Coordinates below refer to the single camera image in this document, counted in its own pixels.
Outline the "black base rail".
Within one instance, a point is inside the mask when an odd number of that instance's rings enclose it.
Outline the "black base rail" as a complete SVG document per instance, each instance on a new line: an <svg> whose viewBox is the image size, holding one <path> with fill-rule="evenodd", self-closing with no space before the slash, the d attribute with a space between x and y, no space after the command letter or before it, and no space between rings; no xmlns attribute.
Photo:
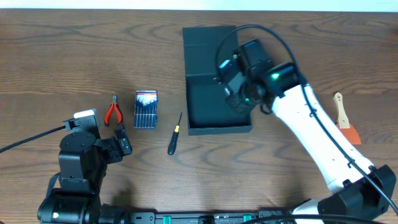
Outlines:
<svg viewBox="0 0 398 224"><path fill-rule="evenodd" d="M283 218L281 210L260 210L258 212L234 213L153 213L153 212L102 212L98 223L105 224L230 224L230 223L354 223L353 220L311 220Z"/></svg>

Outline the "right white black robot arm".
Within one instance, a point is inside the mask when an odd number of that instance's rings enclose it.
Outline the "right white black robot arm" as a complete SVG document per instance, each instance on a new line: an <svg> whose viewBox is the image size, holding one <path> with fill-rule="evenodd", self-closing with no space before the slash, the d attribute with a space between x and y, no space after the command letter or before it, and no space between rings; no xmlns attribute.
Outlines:
<svg viewBox="0 0 398 224"><path fill-rule="evenodd" d="M296 135L331 192L291 210L295 223L328 223L330 215L373 220L389 208L396 176L364 157L318 102L294 61L274 65L258 40L234 51L218 66L227 102L243 114L267 106Z"/></svg>

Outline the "blue precision screwdriver set case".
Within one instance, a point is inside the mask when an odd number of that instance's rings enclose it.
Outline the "blue precision screwdriver set case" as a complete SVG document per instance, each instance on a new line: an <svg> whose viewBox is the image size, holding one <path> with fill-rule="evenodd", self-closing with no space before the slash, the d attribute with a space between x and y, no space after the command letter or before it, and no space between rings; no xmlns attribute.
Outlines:
<svg viewBox="0 0 398 224"><path fill-rule="evenodd" d="M157 123L157 90L137 90L134 105L134 128L155 129Z"/></svg>

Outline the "black yellow screwdriver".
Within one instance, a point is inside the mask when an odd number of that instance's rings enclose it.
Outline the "black yellow screwdriver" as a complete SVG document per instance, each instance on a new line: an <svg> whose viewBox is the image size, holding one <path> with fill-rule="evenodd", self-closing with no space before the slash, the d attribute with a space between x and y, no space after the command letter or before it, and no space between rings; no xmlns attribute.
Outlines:
<svg viewBox="0 0 398 224"><path fill-rule="evenodd" d="M179 135L179 131L180 131L180 121L182 118L182 113L180 113L180 117L178 119L178 123L175 126L175 129L173 131L169 146L168 146L168 150L167 150L167 154L172 156L175 153L175 150L177 148L177 141L178 141L178 135Z"/></svg>

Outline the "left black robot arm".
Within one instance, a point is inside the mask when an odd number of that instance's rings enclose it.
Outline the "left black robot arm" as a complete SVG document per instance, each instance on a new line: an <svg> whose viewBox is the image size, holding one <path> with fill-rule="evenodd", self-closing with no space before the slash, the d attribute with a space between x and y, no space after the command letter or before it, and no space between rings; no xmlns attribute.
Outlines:
<svg viewBox="0 0 398 224"><path fill-rule="evenodd" d="M101 203L100 192L109 164L132 154L124 125L102 139L96 125L71 130L60 142L60 172L49 182L37 218L41 223L129 223L127 212Z"/></svg>

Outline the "black open gift box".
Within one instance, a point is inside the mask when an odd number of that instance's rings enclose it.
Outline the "black open gift box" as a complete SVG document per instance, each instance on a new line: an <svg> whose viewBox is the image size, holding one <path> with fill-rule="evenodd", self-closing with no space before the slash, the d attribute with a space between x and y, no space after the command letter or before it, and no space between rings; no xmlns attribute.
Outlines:
<svg viewBox="0 0 398 224"><path fill-rule="evenodd" d="M248 133L250 115L242 115L226 102L224 85L218 81L215 54L218 45L235 26L184 27L188 134Z"/></svg>

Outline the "wooden handled orange scraper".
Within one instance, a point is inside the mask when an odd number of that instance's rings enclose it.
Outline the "wooden handled orange scraper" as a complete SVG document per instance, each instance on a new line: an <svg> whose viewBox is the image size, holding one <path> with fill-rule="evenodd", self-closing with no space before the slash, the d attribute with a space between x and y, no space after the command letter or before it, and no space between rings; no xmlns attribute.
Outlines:
<svg viewBox="0 0 398 224"><path fill-rule="evenodd" d="M337 119L336 119L337 127L352 145L360 145L361 144L360 136L357 130L354 128L354 126L350 123L346 115L346 111L343 104L343 95L340 92L336 92L333 95L333 100L335 102L336 112L337 112Z"/></svg>

